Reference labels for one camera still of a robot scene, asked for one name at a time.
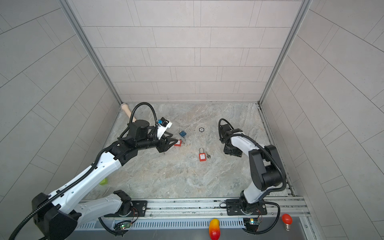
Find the red padlock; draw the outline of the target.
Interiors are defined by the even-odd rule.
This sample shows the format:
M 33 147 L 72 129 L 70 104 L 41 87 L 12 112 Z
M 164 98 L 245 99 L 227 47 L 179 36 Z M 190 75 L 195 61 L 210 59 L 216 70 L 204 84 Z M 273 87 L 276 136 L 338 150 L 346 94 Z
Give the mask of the red padlock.
M 207 159 L 210 159 L 211 156 L 205 152 L 203 148 L 199 149 L 199 161 L 205 162 Z
M 188 144 L 186 142 L 183 142 L 182 140 L 178 140 L 174 146 L 175 147 L 181 147 L 181 146 L 187 146 Z

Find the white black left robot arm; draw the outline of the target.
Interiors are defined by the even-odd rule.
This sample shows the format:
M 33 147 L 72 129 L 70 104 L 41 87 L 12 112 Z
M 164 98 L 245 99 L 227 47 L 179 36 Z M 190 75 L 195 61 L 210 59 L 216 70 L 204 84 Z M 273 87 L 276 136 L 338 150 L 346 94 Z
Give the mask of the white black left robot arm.
M 88 203 L 81 201 L 102 180 L 135 158 L 140 150 L 155 148 L 163 153 L 174 146 L 177 140 L 167 131 L 171 126 L 169 120 L 157 118 L 151 104 L 137 104 L 130 113 L 127 128 L 115 142 L 97 154 L 88 168 L 49 195 L 40 193 L 32 200 L 33 211 L 15 228 L 10 239 L 14 240 L 30 220 L 45 240 L 65 240 L 82 224 L 105 215 L 139 217 L 131 197 L 122 190 Z

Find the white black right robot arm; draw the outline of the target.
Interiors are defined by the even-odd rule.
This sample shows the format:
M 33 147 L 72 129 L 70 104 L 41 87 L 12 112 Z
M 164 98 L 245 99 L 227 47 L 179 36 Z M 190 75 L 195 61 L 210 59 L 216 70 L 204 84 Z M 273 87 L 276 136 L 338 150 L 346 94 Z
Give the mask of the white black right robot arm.
M 265 215 L 263 207 L 268 203 L 264 198 L 287 187 L 287 175 L 277 148 L 260 145 L 241 129 L 235 129 L 226 119 L 219 120 L 218 131 L 226 155 L 241 157 L 245 154 L 249 158 L 252 182 L 236 201 L 238 208 L 245 215 Z

